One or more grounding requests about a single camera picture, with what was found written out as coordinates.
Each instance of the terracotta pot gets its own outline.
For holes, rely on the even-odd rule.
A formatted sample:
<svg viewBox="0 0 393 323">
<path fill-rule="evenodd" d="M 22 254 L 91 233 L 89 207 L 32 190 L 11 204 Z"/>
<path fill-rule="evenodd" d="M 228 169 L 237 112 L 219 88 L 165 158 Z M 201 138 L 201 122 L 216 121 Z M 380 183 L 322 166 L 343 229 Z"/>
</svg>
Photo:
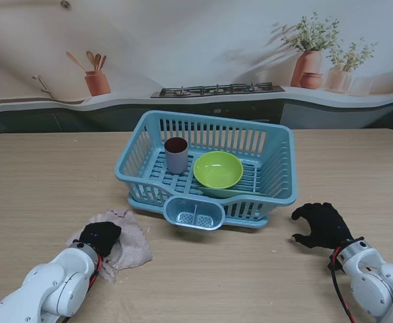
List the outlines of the terracotta pot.
<svg viewBox="0 0 393 323">
<path fill-rule="evenodd" d="M 322 53 L 318 52 L 304 52 L 295 64 L 293 71 L 291 86 L 300 87 L 299 81 L 304 73 L 319 73 L 322 64 Z"/>
<path fill-rule="evenodd" d="M 107 78 L 102 71 L 86 72 L 86 76 L 84 78 L 92 96 L 111 93 Z"/>
<path fill-rule="evenodd" d="M 306 89 L 318 89 L 322 85 L 322 74 L 304 73 L 299 84 Z"/>
</svg>

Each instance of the white wall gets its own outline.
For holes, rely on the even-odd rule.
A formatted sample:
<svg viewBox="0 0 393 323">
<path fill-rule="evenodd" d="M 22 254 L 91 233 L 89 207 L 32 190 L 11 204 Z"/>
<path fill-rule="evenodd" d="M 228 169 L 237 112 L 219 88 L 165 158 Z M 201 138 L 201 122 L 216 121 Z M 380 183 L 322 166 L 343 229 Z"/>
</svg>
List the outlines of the white wall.
<svg viewBox="0 0 393 323">
<path fill-rule="evenodd" d="M 108 55 L 112 91 L 130 87 L 290 82 L 297 53 L 279 28 L 317 11 L 341 21 L 346 42 L 379 41 L 354 75 L 374 76 L 375 93 L 393 91 L 393 1 L 386 0 L 0 0 L 0 98 L 39 94 L 41 75 L 57 97 L 89 96 L 85 52 Z M 326 73 L 330 62 L 325 59 Z"/>
</svg>

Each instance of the dish rack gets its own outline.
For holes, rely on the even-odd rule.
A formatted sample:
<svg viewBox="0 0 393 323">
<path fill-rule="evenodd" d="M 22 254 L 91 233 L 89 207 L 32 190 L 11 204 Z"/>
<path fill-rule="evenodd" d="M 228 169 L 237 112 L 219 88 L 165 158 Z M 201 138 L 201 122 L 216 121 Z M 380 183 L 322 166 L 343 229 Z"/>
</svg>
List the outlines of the dish rack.
<svg viewBox="0 0 393 323">
<path fill-rule="evenodd" d="M 169 173 L 166 168 L 164 143 L 171 137 L 188 141 L 188 167 L 179 175 Z M 228 199 L 203 196 L 201 184 L 193 176 L 193 165 L 204 153 L 216 150 L 238 157 L 244 174 L 231 189 L 249 194 Z M 269 213 L 275 207 L 290 205 L 297 198 L 292 131 L 275 124 L 176 112 L 146 112 L 135 127 L 114 173 L 128 186 L 129 204 L 136 209 L 163 213 L 168 199 L 180 196 L 196 206 L 204 201 L 215 203 L 225 213 L 221 224 L 255 229 L 267 224 Z M 266 196 L 254 196 L 253 192 Z M 203 223 L 208 223 L 205 229 L 213 229 L 209 221 Z M 195 227 L 194 223 L 185 220 L 177 224 Z"/>
</svg>

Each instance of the rag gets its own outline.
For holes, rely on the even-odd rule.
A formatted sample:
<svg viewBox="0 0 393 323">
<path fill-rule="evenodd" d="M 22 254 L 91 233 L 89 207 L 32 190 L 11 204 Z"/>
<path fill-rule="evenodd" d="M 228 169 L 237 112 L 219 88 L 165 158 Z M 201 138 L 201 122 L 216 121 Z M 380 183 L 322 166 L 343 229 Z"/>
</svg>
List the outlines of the rag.
<svg viewBox="0 0 393 323">
<path fill-rule="evenodd" d="M 107 281 L 116 281 L 116 271 L 125 268 L 138 267 L 152 259 L 149 243 L 139 227 L 134 213 L 130 210 L 111 210 L 105 214 L 98 214 L 89 220 L 89 223 L 113 222 L 122 229 L 117 242 L 113 245 L 111 253 L 104 258 L 100 275 Z M 75 232 L 68 240 L 71 245 L 77 240 L 83 229 Z"/>
</svg>

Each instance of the flower pot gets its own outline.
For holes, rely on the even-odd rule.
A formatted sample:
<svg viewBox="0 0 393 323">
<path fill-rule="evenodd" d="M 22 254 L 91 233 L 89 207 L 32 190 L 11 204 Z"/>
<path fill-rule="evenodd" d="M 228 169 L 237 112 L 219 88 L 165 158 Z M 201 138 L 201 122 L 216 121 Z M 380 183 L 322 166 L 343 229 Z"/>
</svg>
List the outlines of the flower pot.
<svg viewBox="0 0 393 323">
<path fill-rule="evenodd" d="M 304 52 L 295 64 L 291 86 L 300 87 L 299 81 L 304 73 L 319 73 L 322 64 L 322 53 L 320 51 Z"/>
<path fill-rule="evenodd" d="M 328 72 L 325 90 L 335 93 L 347 93 L 352 81 L 352 72 L 332 68 Z"/>
<path fill-rule="evenodd" d="M 306 89 L 318 89 L 322 85 L 322 74 L 304 73 L 299 84 Z"/>
</svg>

